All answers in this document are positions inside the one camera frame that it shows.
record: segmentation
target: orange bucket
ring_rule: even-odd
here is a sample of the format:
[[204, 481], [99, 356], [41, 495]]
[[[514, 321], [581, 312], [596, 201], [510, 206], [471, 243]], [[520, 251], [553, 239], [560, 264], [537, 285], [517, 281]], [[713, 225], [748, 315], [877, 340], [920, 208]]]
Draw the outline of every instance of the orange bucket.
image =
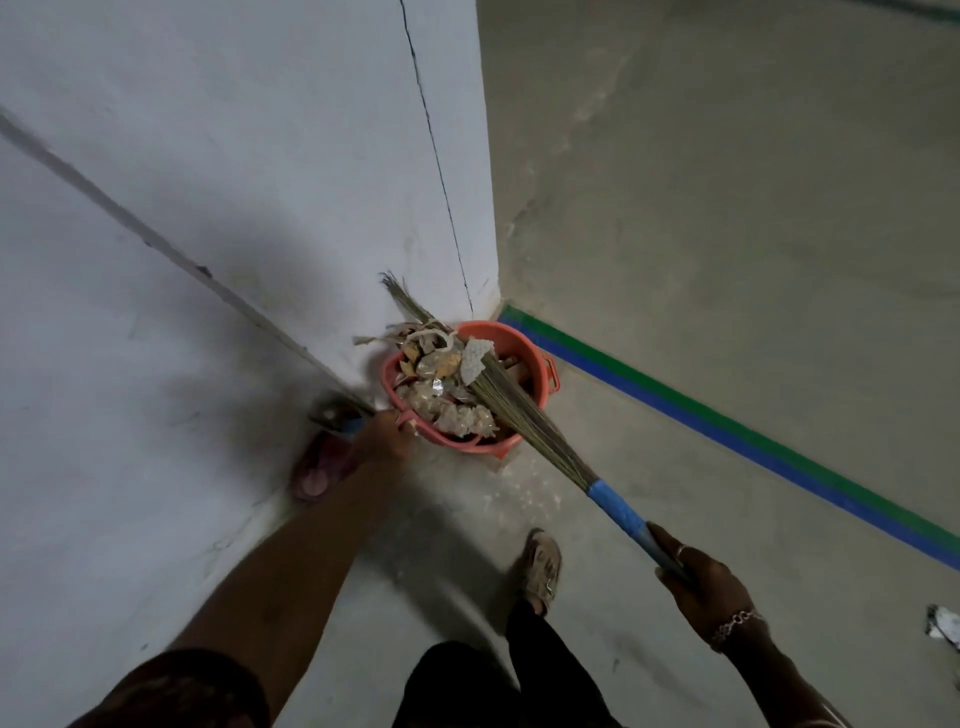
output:
[[[507, 356], [519, 357], [520, 361], [530, 369], [534, 389], [533, 398], [540, 409], [544, 408], [550, 395], [560, 391], [560, 378], [557, 376], [557, 367], [553, 358], [540, 351], [530, 339], [515, 328], [499, 324], [496, 321], [466, 321], [457, 327], [457, 333], [465, 341], [470, 336], [475, 339], [493, 341], [493, 350], [501, 359]], [[454, 448], [460, 452], [474, 452], [480, 455], [493, 455], [498, 458], [503, 458], [510, 451], [510, 448], [520, 442], [522, 438], [513, 434], [501, 442], [480, 445], [480, 435], [476, 435], [472, 440], [461, 441], [451, 439], [448, 435], [440, 432], [432, 423], [410, 409], [407, 403], [396, 395], [393, 384], [396, 381], [396, 376], [400, 373], [399, 361], [402, 356], [401, 352], [397, 352], [383, 363], [380, 383], [383, 384], [383, 388], [394, 407], [409, 413], [402, 415], [402, 419], [416, 422], [417, 432], [425, 439], [436, 445]]]

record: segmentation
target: leg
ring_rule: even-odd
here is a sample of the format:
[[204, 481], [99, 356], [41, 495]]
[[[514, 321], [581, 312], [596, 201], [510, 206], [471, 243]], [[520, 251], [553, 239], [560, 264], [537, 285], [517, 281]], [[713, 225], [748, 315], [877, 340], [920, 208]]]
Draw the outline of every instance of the leg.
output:
[[560, 575], [560, 549], [535, 531], [527, 558], [521, 596], [507, 621], [525, 714], [538, 725], [617, 725], [600, 689], [544, 618]]
[[394, 728], [509, 728], [519, 713], [519, 693], [493, 655], [447, 642], [420, 658]]

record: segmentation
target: sandal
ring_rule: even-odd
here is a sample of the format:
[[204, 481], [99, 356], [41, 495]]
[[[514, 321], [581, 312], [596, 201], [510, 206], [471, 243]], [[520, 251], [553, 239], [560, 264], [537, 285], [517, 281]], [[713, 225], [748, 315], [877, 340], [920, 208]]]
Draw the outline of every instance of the sandal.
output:
[[538, 599], [543, 605], [544, 615], [550, 610], [557, 594], [562, 561], [560, 547], [553, 537], [542, 528], [534, 528], [527, 537], [525, 571], [520, 591], [528, 600], [530, 597]]

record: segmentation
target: concrete floor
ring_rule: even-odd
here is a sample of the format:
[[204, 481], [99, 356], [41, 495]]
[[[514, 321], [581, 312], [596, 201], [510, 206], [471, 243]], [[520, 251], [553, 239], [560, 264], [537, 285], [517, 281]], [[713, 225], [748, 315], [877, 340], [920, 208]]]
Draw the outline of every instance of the concrete floor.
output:
[[[839, 0], [481, 0], [502, 287], [960, 531], [960, 28]], [[569, 367], [549, 405], [636, 510], [726, 561], [856, 725], [953, 726], [955, 571]], [[497, 636], [531, 525], [550, 620], [625, 725], [763, 725], [652, 565], [529, 449], [424, 449], [280, 726], [386, 724], [422, 652]]]

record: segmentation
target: bucket handle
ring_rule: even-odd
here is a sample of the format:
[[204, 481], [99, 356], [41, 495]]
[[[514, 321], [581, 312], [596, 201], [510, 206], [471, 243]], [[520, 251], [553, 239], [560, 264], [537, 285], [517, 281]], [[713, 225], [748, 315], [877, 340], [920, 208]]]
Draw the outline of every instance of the bucket handle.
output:
[[540, 356], [543, 357], [543, 363], [546, 364], [546, 377], [549, 380], [547, 394], [555, 395], [560, 391], [560, 375], [557, 374], [557, 365], [554, 363], [553, 357], [547, 352], [540, 352]]

